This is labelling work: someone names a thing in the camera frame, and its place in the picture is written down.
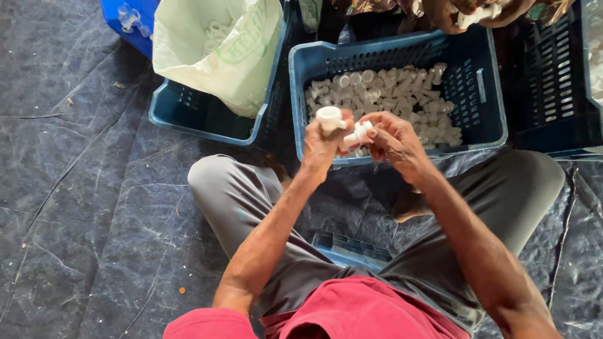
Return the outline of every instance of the dark blue crate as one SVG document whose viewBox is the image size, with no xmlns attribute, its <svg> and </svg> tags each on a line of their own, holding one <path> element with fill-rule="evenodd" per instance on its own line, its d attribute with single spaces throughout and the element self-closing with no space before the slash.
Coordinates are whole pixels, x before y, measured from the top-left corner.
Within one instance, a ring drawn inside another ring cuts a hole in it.
<svg viewBox="0 0 603 339">
<path fill-rule="evenodd" d="M 288 53 L 295 44 L 310 39 L 303 30 L 298 11 L 293 6 L 290 0 L 283 3 L 285 20 L 281 27 L 265 101 L 256 119 L 238 116 L 217 97 L 166 79 L 153 93 L 149 120 L 156 126 L 211 141 L 237 147 L 274 150 L 273 137 L 279 132 L 276 128 L 277 118 L 281 111 L 287 110 L 287 107 L 283 107 L 283 98 L 289 95 Z"/>
<path fill-rule="evenodd" d="M 312 80 L 332 78 L 346 71 L 430 68 L 445 62 L 442 97 L 455 104 L 452 124 L 463 130 L 463 145 L 427 151 L 432 157 L 498 147 L 507 139 L 492 31 L 473 25 L 456 36 L 414 33 L 366 42 L 333 45 L 326 42 L 295 46 L 289 53 L 289 77 L 297 156 L 303 155 L 308 123 L 304 90 Z M 335 159 L 333 165 L 370 163 L 370 157 Z"/>
<path fill-rule="evenodd" d="M 590 91 L 586 1 L 549 27 L 525 25 L 523 70 L 511 95 L 514 147 L 572 159 L 603 145 L 601 107 Z"/>
</svg>

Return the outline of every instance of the leg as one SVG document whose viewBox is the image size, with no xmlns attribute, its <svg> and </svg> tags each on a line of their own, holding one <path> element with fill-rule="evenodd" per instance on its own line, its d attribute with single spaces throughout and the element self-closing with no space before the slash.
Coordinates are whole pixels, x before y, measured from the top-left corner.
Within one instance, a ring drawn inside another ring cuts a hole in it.
<svg viewBox="0 0 603 339">
<path fill-rule="evenodd" d="M 244 165 L 224 155 L 196 162 L 188 181 L 203 216 L 229 258 L 282 193 L 272 169 Z M 341 270 L 292 231 L 285 252 L 257 301 L 260 314 L 297 309 L 310 291 Z"/>
<path fill-rule="evenodd" d="M 450 178 L 475 214 L 519 254 L 565 181 L 549 156 L 511 151 Z M 381 271 L 395 287 L 425 300 L 470 335 L 485 311 L 463 277 L 439 225 Z"/>
</svg>

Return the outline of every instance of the man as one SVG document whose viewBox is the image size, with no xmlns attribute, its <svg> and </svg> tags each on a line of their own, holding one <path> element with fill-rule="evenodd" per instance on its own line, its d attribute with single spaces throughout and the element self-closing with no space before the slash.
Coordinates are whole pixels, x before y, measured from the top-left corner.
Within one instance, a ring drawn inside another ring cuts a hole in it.
<svg viewBox="0 0 603 339">
<path fill-rule="evenodd" d="M 559 193 L 561 168 L 513 151 L 446 180 L 409 122 L 388 112 L 361 121 L 375 126 L 373 158 L 387 157 L 421 191 L 432 230 L 379 273 L 339 267 L 304 241 L 293 224 L 345 134 L 325 137 L 317 122 L 284 192 L 269 168 L 205 157 L 188 180 L 230 264 L 213 308 L 183 315 L 163 337 L 253 338 L 255 304 L 267 338 L 469 338 L 485 312 L 505 338 L 561 338 L 516 257 Z"/>
</svg>

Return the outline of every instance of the hand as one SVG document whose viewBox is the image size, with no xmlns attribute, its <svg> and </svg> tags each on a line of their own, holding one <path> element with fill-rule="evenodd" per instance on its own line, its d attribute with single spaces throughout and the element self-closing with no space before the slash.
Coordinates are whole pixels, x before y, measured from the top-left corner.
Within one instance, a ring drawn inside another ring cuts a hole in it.
<svg viewBox="0 0 603 339">
<path fill-rule="evenodd" d="M 444 33 L 459 34 L 466 30 L 462 30 L 456 25 L 456 14 L 452 14 L 451 5 L 453 4 L 461 13 L 471 15 L 483 2 L 484 0 L 478 0 L 478 2 L 472 0 L 423 0 L 423 11 L 425 16 Z"/>
<path fill-rule="evenodd" d="M 367 132 L 368 137 L 373 141 L 373 144 L 369 145 L 373 160 L 384 161 L 387 156 L 404 180 L 415 187 L 430 171 L 437 171 L 427 157 L 410 122 L 390 112 L 365 115 L 360 119 L 360 122 L 364 121 L 370 121 L 374 126 Z"/>
<path fill-rule="evenodd" d="M 318 184 L 327 179 L 327 171 L 333 162 L 333 158 L 338 152 L 338 147 L 343 141 L 343 137 L 349 134 L 354 128 L 354 117 L 349 109 L 342 109 L 343 120 L 347 123 L 347 129 L 338 128 L 329 136 L 324 136 L 323 129 L 318 121 L 314 121 L 306 126 L 305 147 L 303 159 L 301 160 L 300 171 L 307 171 L 313 177 L 316 177 Z"/>
<path fill-rule="evenodd" d="M 507 26 L 508 24 L 515 21 L 522 14 L 526 13 L 535 0 L 511 0 L 509 6 L 503 9 L 500 15 L 496 19 L 484 19 L 480 20 L 479 24 L 484 27 L 499 28 Z"/>
</svg>

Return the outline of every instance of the plastic crate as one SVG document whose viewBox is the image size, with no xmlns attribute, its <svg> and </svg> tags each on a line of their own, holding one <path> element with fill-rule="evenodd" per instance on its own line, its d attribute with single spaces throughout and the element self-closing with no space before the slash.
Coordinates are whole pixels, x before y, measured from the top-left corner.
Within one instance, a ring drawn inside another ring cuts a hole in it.
<svg viewBox="0 0 603 339">
<path fill-rule="evenodd" d="M 375 272 L 381 271 L 395 257 L 388 250 L 323 230 L 316 231 L 312 246 L 336 265 L 364 266 Z"/>
<path fill-rule="evenodd" d="M 137 27 L 132 27 L 134 31 L 126 34 L 122 31 L 122 25 L 119 21 L 119 13 L 117 8 L 124 2 L 127 2 L 131 8 L 137 9 L 140 12 L 140 21 L 143 25 L 149 26 L 151 32 L 155 23 L 155 10 L 159 5 L 159 0 L 101 0 L 103 7 L 103 16 L 107 25 L 111 27 L 117 34 L 136 47 L 147 58 L 153 58 L 153 41 L 148 37 L 143 37 Z"/>
<path fill-rule="evenodd" d="M 429 68 L 448 64 L 442 97 L 455 104 L 452 124 L 463 130 L 463 144 L 427 151 L 432 157 L 497 147 L 507 139 L 507 125 L 490 29 L 473 25 L 456 36 L 414 33 L 366 42 L 333 45 L 325 42 L 295 46 L 289 53 L 289 79 L 297 156 L 303 155 L 305 126 L 308 123 L 304 90 L 312 80 L 332 78 L 346 71 L 401 68 L 414 65 Z M 363 165 L 370 157 L 335 159 L 334 167 Z"/>
<path fill-rule="evenodd" d="M 523 72 L 513 95 L 514 147 L 553 157 L 596 155 L 603 145 L 601 107 L 592 100 L 588 63 L 588 11 L 577 0 L 549 27 L 521 27 Z"/>
<path fill-rule="evenodd" d="M 278 134 L 276 122 L 284 108 L 283 98 L 289 93 L 287 56 L 296 43 L 308 40 L 303 31 L 297 4 L 283 3 L 284 23 L 275 51 L 272 74 L 264 104 L 256 119 L 234 114 L 217 97 L 166 79 L 153 93 L 149 120 L 156 126 L 171 128 L 211 141 L 237 147 L 274 148 Z"/>
</svg>

